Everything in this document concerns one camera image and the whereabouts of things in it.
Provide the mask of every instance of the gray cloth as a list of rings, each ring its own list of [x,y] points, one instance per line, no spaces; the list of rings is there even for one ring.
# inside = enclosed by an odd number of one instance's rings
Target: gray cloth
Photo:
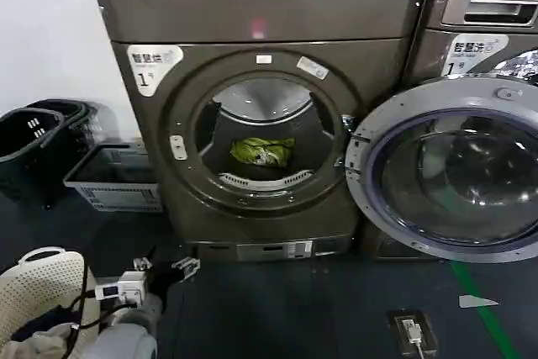
[[[23,342],[10,341],[0,351],[0,359],[61,359],[71,324],[60,324],[48,331],[35,332]]]

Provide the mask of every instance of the green floor line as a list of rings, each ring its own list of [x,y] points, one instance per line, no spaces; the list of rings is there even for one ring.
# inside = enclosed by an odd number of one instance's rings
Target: green floor line
[[[452,270],[456,274],[456,278],[468,294],[481,298],[482,295],[478,291],[477,284],[471,277],[467,266],[463,262],[451,261]],[[520,354],[515,350],[512,341],[503,331],[503,327],[499,323],[497,317],[489,307],[477,307],[477,312],[486,326],[488,333],[493,341],[503,354],[505,359],[520,359]]]

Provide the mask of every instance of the bottom panel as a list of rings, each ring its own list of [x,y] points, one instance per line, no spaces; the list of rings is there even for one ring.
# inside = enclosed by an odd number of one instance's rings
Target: bottom panel
[[[362,231],[359,252],[368,258],[379,261],[439,261],[437,256],[431,256],[393,239],[383,233],[378,227],[368,222]]]
[[[198,257],[209,261],[280,261],[339,254],[349,250],[351,237],[294,240],[270,244],[191,243]]]

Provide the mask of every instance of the white wall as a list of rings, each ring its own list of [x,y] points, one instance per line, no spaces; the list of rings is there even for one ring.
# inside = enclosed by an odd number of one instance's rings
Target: white wall
[[[42,98],[92,101],[106,106],[107,137],[140,136],[96,0],[0,0],[0,96],[0,114]]]

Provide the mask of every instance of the gray plastic basket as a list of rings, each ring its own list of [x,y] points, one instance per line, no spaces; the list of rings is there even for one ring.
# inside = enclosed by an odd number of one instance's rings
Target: gray plastic basket
[[[162,212],[147,152],[139,145],[97,145],[66,175],[96,210]]]

